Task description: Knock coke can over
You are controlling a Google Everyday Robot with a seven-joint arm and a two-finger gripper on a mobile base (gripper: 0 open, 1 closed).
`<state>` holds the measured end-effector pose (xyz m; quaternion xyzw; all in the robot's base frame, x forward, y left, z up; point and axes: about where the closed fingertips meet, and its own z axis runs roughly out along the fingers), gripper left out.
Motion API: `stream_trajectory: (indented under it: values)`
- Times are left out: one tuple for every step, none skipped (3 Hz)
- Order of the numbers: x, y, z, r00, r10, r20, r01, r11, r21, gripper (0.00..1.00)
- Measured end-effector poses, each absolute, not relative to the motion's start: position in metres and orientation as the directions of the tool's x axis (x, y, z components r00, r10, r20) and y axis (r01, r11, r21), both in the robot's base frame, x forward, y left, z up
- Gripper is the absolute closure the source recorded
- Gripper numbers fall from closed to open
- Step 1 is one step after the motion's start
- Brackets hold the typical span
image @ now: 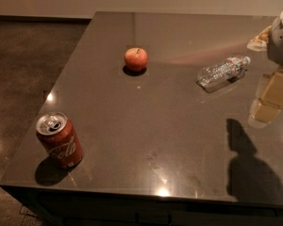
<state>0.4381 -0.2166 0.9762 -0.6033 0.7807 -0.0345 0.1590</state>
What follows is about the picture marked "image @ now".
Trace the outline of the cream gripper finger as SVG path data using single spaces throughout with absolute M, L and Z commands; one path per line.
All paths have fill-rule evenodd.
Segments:
M 255 52 L 265 52 L 267 50 L 271 28 L 270 25 L 264 28 L 258 35 L 248 42 L 247 48 Z
M 248 123 L 255 128 L 270 124 L 283 110 L 283 66 L 262 75 L 256 99 L 249 110 Z

